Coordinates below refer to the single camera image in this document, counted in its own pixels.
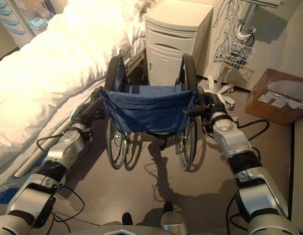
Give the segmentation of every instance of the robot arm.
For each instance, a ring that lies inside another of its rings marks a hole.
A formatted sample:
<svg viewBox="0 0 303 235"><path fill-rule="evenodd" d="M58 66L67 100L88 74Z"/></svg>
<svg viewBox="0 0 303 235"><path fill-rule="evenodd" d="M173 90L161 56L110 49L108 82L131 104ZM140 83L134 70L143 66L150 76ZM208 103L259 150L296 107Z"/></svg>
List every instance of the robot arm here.
<svg viewBox="0 0 303 235"><path fill-rule="evenodd" d="M99 89L94 90L90 103L79 110L69 130L50 148L40 167L12 198L6 215L0 216L0 235L26 235L32 228L44 226L60 181L85 147L92 121L102 118L102 104L97 99Z"/></svg>
<svg viewBox="0 0 303 235"><path fill-rule="evenodd" d="M227 158L239 191L235 196L241 216L249 222L249 235L299 234L287 219L288 206L269 171L263 167L237 124L217 95L204 93L190 116L201 116L203 126L214 134Z"/></svg>

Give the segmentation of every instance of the white bedding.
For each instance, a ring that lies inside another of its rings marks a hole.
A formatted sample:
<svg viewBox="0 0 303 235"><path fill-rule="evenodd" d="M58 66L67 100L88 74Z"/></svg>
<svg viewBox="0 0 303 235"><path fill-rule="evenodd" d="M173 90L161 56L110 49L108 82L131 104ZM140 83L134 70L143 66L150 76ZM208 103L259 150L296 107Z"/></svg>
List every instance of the white bedding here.
<svg viewBox="0 0 303 235"><path fill-rule="evenodd" d="M131 57L144 47L139 14L144 4L145 0L70 0L47 31L0 62L0 192L28 159L22 150L58 107L70 97L76 98L75 105L82 103L80 91L103 78L111 56L121 50ZM55 119L58 125L63 122ZM40 136L50 135L53 128Z"/></svg>

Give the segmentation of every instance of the bedside cabinet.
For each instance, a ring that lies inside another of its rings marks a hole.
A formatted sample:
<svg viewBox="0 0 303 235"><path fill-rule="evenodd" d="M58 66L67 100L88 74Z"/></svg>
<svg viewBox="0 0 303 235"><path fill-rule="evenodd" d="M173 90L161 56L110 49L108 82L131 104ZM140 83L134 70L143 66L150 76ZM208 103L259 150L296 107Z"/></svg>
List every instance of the bedside cabinet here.
<svg viewBox="0 0 303 235"><path fill-rule="evenodd" d="M184 53L193 55L195 64L204 63L206 51L202 47L212 8L207 4L166 0L146 14L150 85L174 85Z"/></svg>

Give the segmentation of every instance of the cardboard box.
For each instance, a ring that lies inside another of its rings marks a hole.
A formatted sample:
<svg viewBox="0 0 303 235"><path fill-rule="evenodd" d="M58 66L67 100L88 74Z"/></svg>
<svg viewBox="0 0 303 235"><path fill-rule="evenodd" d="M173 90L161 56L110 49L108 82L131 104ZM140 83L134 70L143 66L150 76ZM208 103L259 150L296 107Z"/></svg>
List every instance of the cardboard box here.
<svg viewBox="0 0 303 235"><path fill-rule="evenodd" d="M267 69L252 89L245 112L281 125L303 116L303 79Z"/></svg>

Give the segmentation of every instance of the black cable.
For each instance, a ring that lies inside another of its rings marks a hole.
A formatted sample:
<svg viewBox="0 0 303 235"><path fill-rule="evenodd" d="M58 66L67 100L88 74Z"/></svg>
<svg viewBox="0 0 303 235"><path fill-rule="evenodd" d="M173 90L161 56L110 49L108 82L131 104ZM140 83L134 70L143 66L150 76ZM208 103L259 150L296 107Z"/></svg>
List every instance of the black cable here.
<svg viewBox="0 0 303 235"><path fill-rule="evenodd" d="M252 43L251 43L248 47L251 47L251 46L254 44L254 42L255 42L255 37L254 37L253 31L251 31L250 34L251 34L252 37L253 37L253 41L252 41Z"/></svg>
<svg viewBox="0 0 303 235"><path fill-rule="evenodd" d="M230 223L231 223L232 225L234 225L235 227L239 228L239 229L242 229L242 230L244 230L244 231L247 231L247 230L248 230L247 228L245 228L245 227L243 227L243 226L241 226L241 225L239 225L239 224L237 224L237 223L235 223L235 222L233 221L233 218L234 218L234 217L238 217L238 216L241 216L241 215L240 215L240 214L234 214L234 215L230 216Z"/></svg>
<svg viewBox="0 0 303 235"><path fill-rule="evenodd" d="M40 139L38 139L38 140L36 141L36 145L38 146L38 148L39 148L40 150L42 150L42 151L45 153L46 151L42 148L42 146L39 144L39 142L40 142L40 141L44 141L44 140L48 140L48 139L52 139L52 138L58 138L58 137L61 137L61 136L63 136L63 134L54 135L54 136L49 136L49 137L42 137L42 138L40 138Z"/></svg>
<svg viewBox="0 0 303 235"><path fill-rule="evenodd" d="M259 119L259 120L256 120L256 121L252 121L252 122L249 122L245 125L242 125L242 126L238 126L238 128L244 128L244 127L247 127L247 126L250 126L250 125L253 125L253 124L256 124L256 123L259 123L259 122L265 122L266 123L266 126L263 130L261 130L260 132L258 132L256 135L253 135L252 137L249 138L249 141L255 139L257 136L263 134L265 131L268 130L269 126L270 126L270 122L268 120L265 120L265 119Z"/></svg>
<svg viewBox="0 0 303 235"><path fill-rule="evenodd" d="M259 161L261 161L260 151L258 150L258 148L253 147L253 149L255 149L255 150L256 150L257 155L258 155L258 159L259 159Z"/></svg>
<svg viewBox="0 0 303 235"><path fill-rule="evenodd" d="M48 235L48 234L50 233L51 229L52 229L52 226L53 226L53 223L54 223L54 217L55 217L55 214L52 213L52 222L51 222L51 224L50 224L50 227L49 227L49 229L48 229L46 235Z"/></svg>
<svg viewBox="0 0 303 235"><path fill-rule="evenodd" d="M244 45L244 44L246 44L254 35L252 34L252 33L249 33L251 36L245 41L245 42L243 42L242 44Z"/></svg>
<svg viewBox="0 0 303 235"><path fill-rule="evenodd" d="M229 201L229 204L227 206L227 210L226 210L226 224L227 224L227 235L230 235L230 226L229 226L229 210L230 207L234 201L235 195L237 194L237 192L235 192L235 194L232 196L231 200Z"/></svg>
<svg viewBox="0 0 303 235"><path fill-rule="evenodd" d="M60 223L60 222L64 223L65 226L67 226L69 233L71 232L70 226L68 225L67 222L65 222L65 220L63 220L59 215L54 215L54 217L55 217L54 220L55 220L56 222L58 222L56 218L59 218L59 219L60 219L60 220L59 220L59 223Z"/></svg>
<svg viewBox="0 0 303 235"><path fill-rule="evenodd" d="M57 219L55 218L55 221L56 221L56 222L65 222L65 221L68 221L68 220L73 219L74 217L78 216L78 215L83 211L83 209L84 209L84 207L85 207L85 203L84 203L83 199L82 199L76 192L73 191L73 189L71 189L71 188L69 188L69 187L67 187L67 186L62 186L62 187L60 187L60 188L67 188L68 190L70 190L72 193L74 193L74 194L79 198L79 200L80 200L80 201L82 202L82 204L83 204L82 209L81 209L77 214L75 214L75 215L73 215L73 216L71 216L71 217L69 217L69 218L67 218L67 219L57 220Z"/></svg>

